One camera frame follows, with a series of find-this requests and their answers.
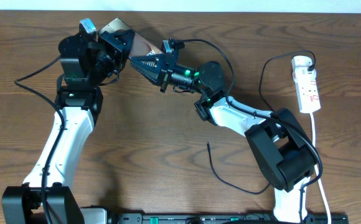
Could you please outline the bronze Galaxy smartphone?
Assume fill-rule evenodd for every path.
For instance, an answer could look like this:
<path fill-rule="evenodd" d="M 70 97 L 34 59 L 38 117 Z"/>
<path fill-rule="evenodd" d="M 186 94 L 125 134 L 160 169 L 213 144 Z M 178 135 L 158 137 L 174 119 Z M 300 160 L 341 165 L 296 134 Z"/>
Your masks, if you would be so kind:
<path fill-rule="evenodd" d="M 98 31 L 98 35 L 102 34 L 105 31 L 107 31 L 109 33 L 114 33 L 117 31 L 130 30 L 130 29 L 135 32 L 135 36 L 133 39 L 133 43 L 131 45 L 131 50 L 130 50 L 130 53 L 128 56 L 129 58 L 162 54 L 162 51 L 160 50 L 159 47 L 156 47 L 150 41 L 145 39 L 141 34 L 136 32 L 133 28 L 131 28 L 129 25 L 127 25 L 119 17 L 115 18 L 110 23 L 108 23 L 106 26 L 101 28 Z"/>

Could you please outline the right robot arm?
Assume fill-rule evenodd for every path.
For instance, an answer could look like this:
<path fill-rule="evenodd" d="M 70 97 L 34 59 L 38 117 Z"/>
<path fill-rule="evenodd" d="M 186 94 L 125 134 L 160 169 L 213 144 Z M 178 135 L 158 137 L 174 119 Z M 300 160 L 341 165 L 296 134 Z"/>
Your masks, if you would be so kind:
<path fill-rule="evenodd" d="M 173 51 L 133 56 L 131 66 L 161 91 L 172 85 L 182 92 L 200 93 L 194 105 L 203 121 L 246 137 L 261 173 L 275 189 L 275 219 L 306 221 L 305 189 L 312 184 L 314 166 L 321 165 L 321 160 L 290 110 L 262 111 L 238 102 L 225 89 L 218 62 L 193 69 L 179 64 Z"/>

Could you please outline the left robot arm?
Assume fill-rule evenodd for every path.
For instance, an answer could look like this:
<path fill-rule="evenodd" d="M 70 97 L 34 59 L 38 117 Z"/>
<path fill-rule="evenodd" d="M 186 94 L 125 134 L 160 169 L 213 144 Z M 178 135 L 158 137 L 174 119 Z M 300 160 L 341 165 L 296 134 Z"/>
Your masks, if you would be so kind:
<path fill-rule="evenodd" d="M 2 195 L 6 223 L 115 223 L 104 207 L 79 207 L 71 188 L 80 154 L 96 125 L 103 104 L 104 80 L 118 75 L 131 51 L 131 29 L 98 34 L 80 28 L 59 43 L 57 57 L 63 74 L 57 96 L 48 104 L 55 110 L 54 125 L 36 165 L 20 186 Z"/>

